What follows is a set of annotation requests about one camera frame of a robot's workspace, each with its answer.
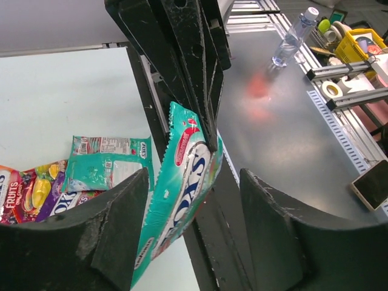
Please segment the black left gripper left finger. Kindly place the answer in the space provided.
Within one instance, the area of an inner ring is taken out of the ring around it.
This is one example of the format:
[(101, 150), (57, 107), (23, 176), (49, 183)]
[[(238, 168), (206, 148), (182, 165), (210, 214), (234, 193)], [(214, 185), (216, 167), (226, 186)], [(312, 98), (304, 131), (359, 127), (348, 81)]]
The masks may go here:
[(2, 290), (129, 290), (149, 174), (42, 222), (1, 226)]

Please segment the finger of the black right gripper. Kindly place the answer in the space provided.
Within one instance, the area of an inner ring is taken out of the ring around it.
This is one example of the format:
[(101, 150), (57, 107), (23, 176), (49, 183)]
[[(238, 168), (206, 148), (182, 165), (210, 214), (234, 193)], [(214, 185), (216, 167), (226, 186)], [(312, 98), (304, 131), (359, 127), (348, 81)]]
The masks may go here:
[(217, 1), (199, 1), (201, 9), (202, 72), (204, 96), (198, 98), (204, 136), (210, 151), (217, 151), (216, 117), (224, 84), (224, 71), (231, 67), (226, 30)]
[(176, 101), (198, 115), (212, 145), (202, 10), (198, 1), (105, 1), (105, 9), (146, 55)]

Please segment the teal Fox's mint candy bag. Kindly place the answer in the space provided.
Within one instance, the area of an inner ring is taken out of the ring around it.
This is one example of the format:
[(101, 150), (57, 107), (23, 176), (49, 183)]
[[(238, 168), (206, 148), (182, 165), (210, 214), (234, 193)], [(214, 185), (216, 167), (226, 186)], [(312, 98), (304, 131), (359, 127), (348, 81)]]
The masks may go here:
[(133, 285), (191, 224), (213, 187), (222, 160), (222, 138), (216, 137), (216, 151), (211, 152), (197, 114), (171, 102), (169, 142), (142, 225)]

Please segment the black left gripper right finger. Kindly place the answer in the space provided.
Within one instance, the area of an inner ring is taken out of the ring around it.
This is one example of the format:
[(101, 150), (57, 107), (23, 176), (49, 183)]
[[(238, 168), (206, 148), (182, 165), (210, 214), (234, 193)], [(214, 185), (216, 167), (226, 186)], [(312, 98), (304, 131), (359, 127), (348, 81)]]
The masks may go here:
[(387, 224), (320, 211), (248, 169), (239, 189), (258, 290), (387, 289)]

